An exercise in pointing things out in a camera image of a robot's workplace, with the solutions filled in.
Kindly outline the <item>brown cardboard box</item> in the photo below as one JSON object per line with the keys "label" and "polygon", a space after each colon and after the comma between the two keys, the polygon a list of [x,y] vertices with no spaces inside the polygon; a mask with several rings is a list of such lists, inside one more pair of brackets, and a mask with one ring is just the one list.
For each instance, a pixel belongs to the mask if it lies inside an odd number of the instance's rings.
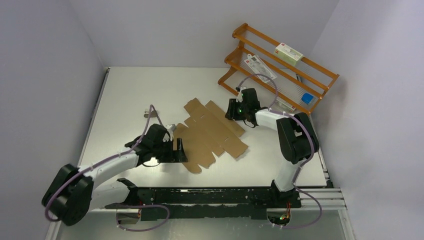
{"label": "brown cardboard box", "polygon": [[188,159],[183,165],[190,173],[200,174],[201,168],[209,168],[216,157],[224,153],[237,159],[248,149],[240,140],[245,130],[235,121],[226,119],[225,112],[212,100],[203,105],[193,98],[184,109],[189,117],[176,125],[173,137],[182,139]]}

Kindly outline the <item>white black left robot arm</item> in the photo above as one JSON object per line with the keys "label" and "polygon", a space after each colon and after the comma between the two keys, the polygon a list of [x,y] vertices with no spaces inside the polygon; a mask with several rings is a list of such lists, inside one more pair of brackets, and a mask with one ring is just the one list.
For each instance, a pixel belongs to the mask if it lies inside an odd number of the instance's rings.
{"label": "white black left robot arm", "polygon": [[139,188],[126,178],[105,182],[144,165],[152,158],[158,163],[186,163],[183,140],[174,138],[176,126],[153,124],[142,135],[126,143],[122,152],[89,166],[62,166],[44,194],[41,204],[51,222],[67,226],[78,223],[88,212],[109,205],[132,208],[146,205]]}

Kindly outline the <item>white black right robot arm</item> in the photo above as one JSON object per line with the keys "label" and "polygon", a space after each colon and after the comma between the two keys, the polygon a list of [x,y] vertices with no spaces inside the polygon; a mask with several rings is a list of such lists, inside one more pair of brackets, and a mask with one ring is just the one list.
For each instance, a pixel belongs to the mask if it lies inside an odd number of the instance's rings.
{"label": "white black right robot arm", "polygon": [[225,118],[242,121],[245,125],[266,127],[277,132],[278,144],[287,163],[272,181],[275,188],[270,202],[282,207],[289,200],[289,192],[297,188],[297,179],[304,167],[319,150],[319,143],[308,115],[289,114],[261,106],[254,88],[237,87],[237,97],[229,100]]}

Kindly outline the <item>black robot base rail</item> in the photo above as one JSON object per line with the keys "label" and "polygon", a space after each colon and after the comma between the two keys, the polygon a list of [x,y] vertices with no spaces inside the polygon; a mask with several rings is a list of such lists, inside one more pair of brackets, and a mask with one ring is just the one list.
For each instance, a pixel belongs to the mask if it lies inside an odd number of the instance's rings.
{"label": "black robot base rail", "polygon": [[132,187],[122,203],[106,209],[136,205],[163,205],[171,219],[239,218],[266,220],[270,209],[300,208],[300,194],[292,189],[279,192],[274,186],[257,187]]}

